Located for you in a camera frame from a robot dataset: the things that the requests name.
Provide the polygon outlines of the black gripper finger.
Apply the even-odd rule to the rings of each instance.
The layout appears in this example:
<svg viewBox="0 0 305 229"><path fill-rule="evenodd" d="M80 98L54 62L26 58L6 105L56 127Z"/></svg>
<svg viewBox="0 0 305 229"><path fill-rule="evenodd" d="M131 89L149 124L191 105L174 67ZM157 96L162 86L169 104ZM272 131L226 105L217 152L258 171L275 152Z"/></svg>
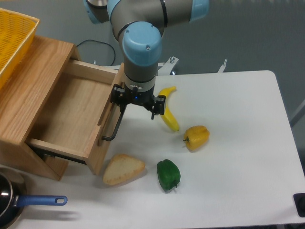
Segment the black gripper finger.
<svg viewBox="0 0 305 229"><path fill-rule="evenodd" d="M153 96L150 102L151 102L150 111L152 113L151 119L154 119L156 115L164 115L166 109L165 95L159 95L157 97Z"/></svg>
<svg viewBox="0 0 305 229"><path fill-rule="evenodd" d="M125 90L122 86L115 84L111 91L110 102L116 104L120 112L124 112L127 106L127 99L125 96Z"/></svg>

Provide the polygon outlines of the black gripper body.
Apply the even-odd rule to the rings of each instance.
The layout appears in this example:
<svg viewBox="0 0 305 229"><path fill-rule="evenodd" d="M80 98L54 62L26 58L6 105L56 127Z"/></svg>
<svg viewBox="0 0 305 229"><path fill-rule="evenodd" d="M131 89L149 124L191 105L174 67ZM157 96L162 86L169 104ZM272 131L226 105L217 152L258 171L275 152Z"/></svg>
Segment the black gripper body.
<svg viewBox="0 0 305 229"><path fill-rule="evenodd" d="M154 105L154 86L145 92L139 91L139 89L130 89L127 84L124 83L124 93L122 95L122 106L126 107L129 104L134 104L144 107L148 111L153 110Z"/></svg>

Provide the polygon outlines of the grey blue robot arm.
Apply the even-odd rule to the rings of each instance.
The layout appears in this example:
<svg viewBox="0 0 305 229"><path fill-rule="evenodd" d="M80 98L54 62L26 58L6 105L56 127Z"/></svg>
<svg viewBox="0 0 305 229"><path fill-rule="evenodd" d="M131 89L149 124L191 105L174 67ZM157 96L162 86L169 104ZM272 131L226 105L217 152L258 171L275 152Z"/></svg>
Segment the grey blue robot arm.
<svg viewBox="0 0 305 229"><path fill-rule="evenodd" d="M162 36L168 26L208 14L208 0L85 0L92 23L110 22L124 57L123 85L114 85L110 101L124 112L128 104L165 112L164 95L154 96Z"/></svg>

